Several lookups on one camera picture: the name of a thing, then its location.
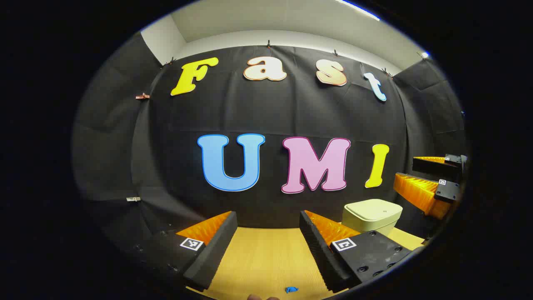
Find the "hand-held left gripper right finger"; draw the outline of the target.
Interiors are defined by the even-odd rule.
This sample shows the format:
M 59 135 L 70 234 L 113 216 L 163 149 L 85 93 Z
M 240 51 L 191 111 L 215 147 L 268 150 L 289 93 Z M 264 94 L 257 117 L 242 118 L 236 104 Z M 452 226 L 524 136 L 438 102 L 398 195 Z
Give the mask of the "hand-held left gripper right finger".
M 376 230 L 360 233 L 307 210 L 299 213 L 299 229 L 334 293 L 381 276 L 412 252 Z

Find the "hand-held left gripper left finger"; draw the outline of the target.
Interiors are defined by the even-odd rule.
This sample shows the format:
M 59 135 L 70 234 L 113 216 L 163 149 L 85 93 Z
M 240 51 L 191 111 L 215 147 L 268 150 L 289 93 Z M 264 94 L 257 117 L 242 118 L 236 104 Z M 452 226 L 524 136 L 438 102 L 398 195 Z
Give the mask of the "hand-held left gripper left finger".
M 237 214 L 221 213 L 183 230 L 155 234 L 137 247 L 139 265 L 171 287 L 208 289 L 234 233 Z

